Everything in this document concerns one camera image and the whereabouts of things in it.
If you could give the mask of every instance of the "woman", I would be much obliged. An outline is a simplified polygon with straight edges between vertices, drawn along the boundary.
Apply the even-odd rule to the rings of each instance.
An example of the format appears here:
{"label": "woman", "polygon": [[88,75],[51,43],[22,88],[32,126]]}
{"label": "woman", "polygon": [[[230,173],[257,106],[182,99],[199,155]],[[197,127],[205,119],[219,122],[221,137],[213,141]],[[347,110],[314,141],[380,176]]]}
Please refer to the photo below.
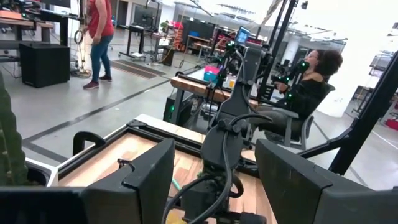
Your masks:
{"label": "woman", "polygon": [[[292,121],[293,131],[300,131],[303,121],[322,102],[328,91],[325,79],[335,74],[343,63],[343,57],[336,50],[313,50],[304,60],[310,66],[303,74],[297,91],[289,101],[287,108],[299,115],[299,119]],[[289,91],[289,86],[281,82],[275,82],[275,88],[282,93]],[[258,112],[272,118],[272,123],[265,123],[263,119],[251,119],[253,131],[259,128],[284,135],[287,126],[286,115],[273,111],[271,106],[260,106]]]}
{"label": "woman", "polygon": [[[88,3],[88,17],[86,31],[93,39],[90,52],[93,78],[83,88],[92,90],[100,87],[98,80],[112,81],[111,62],[108,58],[108,45],[114,33],[110,0],[90,0]],[[103,77],[100,77],[100,59],[105,68],[105,76]]]}

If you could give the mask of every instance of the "cactus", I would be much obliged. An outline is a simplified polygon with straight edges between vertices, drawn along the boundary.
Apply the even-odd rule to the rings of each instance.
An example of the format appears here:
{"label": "cactus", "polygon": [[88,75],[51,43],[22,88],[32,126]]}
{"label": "cactus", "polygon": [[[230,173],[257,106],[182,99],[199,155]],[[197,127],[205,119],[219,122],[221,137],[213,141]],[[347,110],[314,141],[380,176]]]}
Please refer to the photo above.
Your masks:
{"label": "cactus", "polygon": [[22,138],[0,72],[0,186],[27,184],[27,171]]}

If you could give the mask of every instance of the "computer monitor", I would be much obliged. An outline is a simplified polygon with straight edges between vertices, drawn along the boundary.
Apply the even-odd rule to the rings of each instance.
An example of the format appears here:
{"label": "computer monitor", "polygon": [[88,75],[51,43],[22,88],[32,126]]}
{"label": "computer monitor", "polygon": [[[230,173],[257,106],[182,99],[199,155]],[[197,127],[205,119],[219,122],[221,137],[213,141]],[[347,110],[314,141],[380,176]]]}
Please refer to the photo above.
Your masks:
{"label": "computer monitor", "polygon": [[71,0],[40,0],[41,3],[70,8]]}
{"label": "computer monitor", "polygon": [[239,45],[245,45],[249,36],[250,36],[250,30],[241,26],[238,30],[238,33],[236,34],[235,42],[238,43]]}

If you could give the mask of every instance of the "blue jeans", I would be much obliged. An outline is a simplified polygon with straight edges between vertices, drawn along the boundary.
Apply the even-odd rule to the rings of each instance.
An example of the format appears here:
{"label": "blue jeans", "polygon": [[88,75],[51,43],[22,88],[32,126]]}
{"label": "blue jeans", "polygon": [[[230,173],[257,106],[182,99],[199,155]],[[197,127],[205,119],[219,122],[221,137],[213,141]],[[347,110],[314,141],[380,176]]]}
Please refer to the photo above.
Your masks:
{"label": "blue jeans", "polygon": [[111,61],[108,58],[108,46],[113,38],[113,35],[107,35],[101,38],[101,41],[98,44],[91,46],[91,66],[93,71],[93,82],[98,83],[98,79],[100,77],[101,70],[101,62],[104,64],[105,75],[111,76]]}

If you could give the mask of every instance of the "gray floor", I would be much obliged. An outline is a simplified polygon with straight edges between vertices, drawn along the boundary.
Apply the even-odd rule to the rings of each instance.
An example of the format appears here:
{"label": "gray floor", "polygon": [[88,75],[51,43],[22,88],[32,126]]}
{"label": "gray floor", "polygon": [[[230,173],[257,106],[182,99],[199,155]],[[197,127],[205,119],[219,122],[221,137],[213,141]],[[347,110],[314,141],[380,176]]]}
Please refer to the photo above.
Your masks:
{"label": "gray floor", "polygon": [[[124,31],[115,34],[113,50],[109,50],[111,60],[118,58],[119,51],[126,51],[127,35]],[[12,34],[0,35],[0,39],[11,38]],[[27,35],[24,38],[36,39],[40,35],[38,32],[35,37]],[[137,38],[132,38],[133,51],[137,49],[137,41]],[[86,44],[85,47],[88,52],[90,45]],[[146,40],[146,49],[150,48],[150,41]],[[78,131],[92,131],[105,136],[141,113],[161,119],[165,99],[172,92],[169,78],[175,72],[197,64],[196,56],[186,55],[184,66],[177,68],[183,57],[183,54],[176,54],[171,67],[152,67],[167,75],[150,80],[112,70],[114,81],[102,83],[99,90],[91,91],[82,89],[89,80],[74,77],[61,85],[31,88],[23,85],[21,79],[8,74],[7,70],[11,73],[14,71],[13,63],[2,64],[1,70],[12,98],[12,108],[17,116],[18,130],[24,138],[27,156],[55,166],[72,155],[72,139]],[[338,136],[352,120],[347,114],[336,119],[315,112],[316,125],[311,128],[308,147]],[[262,138],[260,133],[256,133],[256,136]],[[398,185],[397,142],[396,131],[377,125],[345,177],[378,190]],[[336,150],[311,160],[328,167],[335,154]]]}

